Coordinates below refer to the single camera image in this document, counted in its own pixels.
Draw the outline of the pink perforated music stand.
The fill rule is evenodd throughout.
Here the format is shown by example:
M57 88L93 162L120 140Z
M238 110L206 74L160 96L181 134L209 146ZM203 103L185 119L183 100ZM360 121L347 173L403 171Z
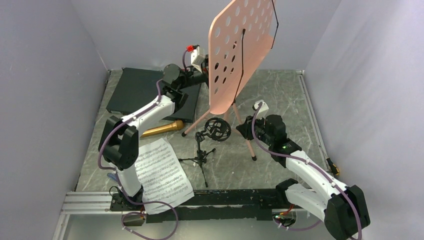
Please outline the pink perforated music stand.
M208 33L209 109L181 135L185 137L208 115L230 109L242 123L236 99L275 43L272 21L277 20L274 0L232 0L213 19Z

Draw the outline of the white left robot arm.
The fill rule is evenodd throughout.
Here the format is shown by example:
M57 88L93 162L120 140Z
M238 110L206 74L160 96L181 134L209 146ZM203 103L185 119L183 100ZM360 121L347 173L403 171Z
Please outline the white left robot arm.
M155 83L155 97L145 106L123 117L111 116L105 122L98 145L97 165L111 170L124 204L131 210L146 203L135 162L139 156L139 140L153 124L180 110L189 95L184 89L209 83L207 67L182 69L169 64Z

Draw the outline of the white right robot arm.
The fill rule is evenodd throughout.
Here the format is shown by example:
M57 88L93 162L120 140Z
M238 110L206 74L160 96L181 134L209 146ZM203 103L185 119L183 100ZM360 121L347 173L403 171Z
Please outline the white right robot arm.
M364 192L357 185L348 186L339 181L313 162L287 136L280 115L271 114L260 119L248 116L236 129L245 139L258 140L258 145L277 163L309 186L305 188L292 178L279 183L275 187L275 200L280 207L293 204L307 210L324 223L336 240L347 240L354 235L362 238L362 229L371 223Z

